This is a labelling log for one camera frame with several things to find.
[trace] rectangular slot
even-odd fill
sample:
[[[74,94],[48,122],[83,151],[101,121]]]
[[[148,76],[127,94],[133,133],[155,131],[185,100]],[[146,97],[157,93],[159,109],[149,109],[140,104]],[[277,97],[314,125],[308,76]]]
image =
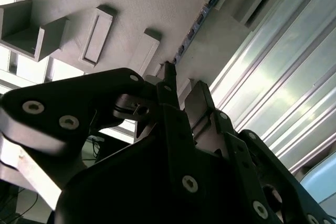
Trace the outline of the rectangular slot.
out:
[[[253,11],[251,16],[248,18],[248,20],[245,23],[245,26],[247,28],[250,28],[250,26],[253,24],[253,22],[256,20],[256,18],[258,17],[258,15],[261,13],[261,11],[267,5],[268,2],[269,2],[269,0],[261,0],[260,1],[259,5],[256,7],[256,9]]]
[[[178,55],[181,56],[184,52],[184,46],[180,46]]]
[[[98,63],[112,25],[112,13],[112,10],[106,13],[106,8],[103,10],[100,7],[96,8],[96,13],[93,16],[83,50],[79,57],[79,60],[86,63],[86,65],[94,67]]]
[[[194,29],[191,29],[188,33],[188,39],[191,40],[193,38],[194,34],[195,34]]]
[[[198,25],[200,25],[200,24],[202,23],[203,20],[204,20],[204,16],[203,16],[203,14],[201,13],[201,14],[198,16],[198,18],[197,18],[197,20],[196,20],[196,23],[197,23]]]

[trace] black mechanical link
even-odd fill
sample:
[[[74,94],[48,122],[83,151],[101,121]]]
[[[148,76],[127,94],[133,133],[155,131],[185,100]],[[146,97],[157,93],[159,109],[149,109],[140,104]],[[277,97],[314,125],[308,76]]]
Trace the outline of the black mechanical link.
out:
[[[239,188],[238,197],[244,213],[252,223],[281,223],[268,206],[246,144],[224,133],[229,162]]]
[[[256,170],[264,185],[275,187],[282,199],[282,217],[285,223],[312,223],[312,216],[318,223],[324,220],[332,223],[330,217],[307,193],[293,175],[285,168],[275,154],[250,130],[243,130],[238,137],[259,160]]]

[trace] aluminum profile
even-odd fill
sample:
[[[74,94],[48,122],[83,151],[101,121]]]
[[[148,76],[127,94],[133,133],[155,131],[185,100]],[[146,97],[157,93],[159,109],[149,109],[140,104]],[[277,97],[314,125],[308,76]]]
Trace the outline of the aluminum profile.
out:
[[[278,0],[211,86],[237,131],[296,172],[336,140],[336,2]]]

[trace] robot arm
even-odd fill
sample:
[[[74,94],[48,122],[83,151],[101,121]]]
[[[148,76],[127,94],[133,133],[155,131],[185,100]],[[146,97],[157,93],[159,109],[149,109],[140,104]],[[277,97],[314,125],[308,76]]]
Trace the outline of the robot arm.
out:
[[[37,191],[56,224],[328,224],[332,220],[252,131],[235,132],[198,82],[180,110],[174,65],[156,85],[129,69],[1,97],[1,178]],[[89,134],[137,121],[135,142],[86,168]],[[280,197],[269,193],[273,188]]]

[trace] ceiling panel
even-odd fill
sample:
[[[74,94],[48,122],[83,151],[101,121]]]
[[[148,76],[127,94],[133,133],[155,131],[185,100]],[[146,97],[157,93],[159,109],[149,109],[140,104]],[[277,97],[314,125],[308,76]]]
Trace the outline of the ceiling panel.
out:
[[[78,61],[94,8],[106,4],[116,16],[100,60],[93,69]],[[84,72],[126,67],[144,31],[162,35],[151,66],[172,60],[181,41],[204,5],[203,0],[33,0],[32,22],[45,24],[69,19],[61,50],[52,54]]]
[[[211,86],[237,131],[255,131],[291,172],[333,143],[336,0],[280,0]]]

